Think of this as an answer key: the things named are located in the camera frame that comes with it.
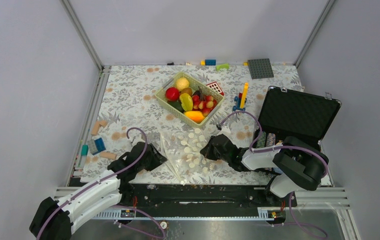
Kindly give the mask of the clear dotted zip top bag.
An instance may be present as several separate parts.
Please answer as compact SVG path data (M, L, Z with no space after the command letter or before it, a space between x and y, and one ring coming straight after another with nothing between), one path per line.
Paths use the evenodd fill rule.
M161 152L180 185L219 183L214 177L216 165L201 153L211 136L208 132L194 128L184 132L162 131L159 135Z

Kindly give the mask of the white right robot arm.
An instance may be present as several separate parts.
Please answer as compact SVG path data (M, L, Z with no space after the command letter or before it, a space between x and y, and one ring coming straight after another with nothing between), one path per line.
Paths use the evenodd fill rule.
M269 147L243 148L234 145L225 134L218 134L210 138L200 154L209 160L225 161L238 172L279 169L264 193L271 206L279 205L292 192L315 191L328 174L328 157L294 136Z

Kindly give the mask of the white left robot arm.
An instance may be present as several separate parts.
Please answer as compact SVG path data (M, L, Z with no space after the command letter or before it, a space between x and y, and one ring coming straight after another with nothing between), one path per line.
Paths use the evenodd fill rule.
M143 141L112 161L96 179L59 199L44 199L29 226L38 240L68 240L84 223L105 209L135 203L131 181L142 170L152 171L167 158Z

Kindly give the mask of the yellow-green starfruit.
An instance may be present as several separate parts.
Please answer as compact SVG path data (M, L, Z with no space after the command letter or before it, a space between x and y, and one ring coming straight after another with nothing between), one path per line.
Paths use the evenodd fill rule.
M179 100L181 102L181 106L185 112L193 110L193 99L192 96L184 93L179 96Z

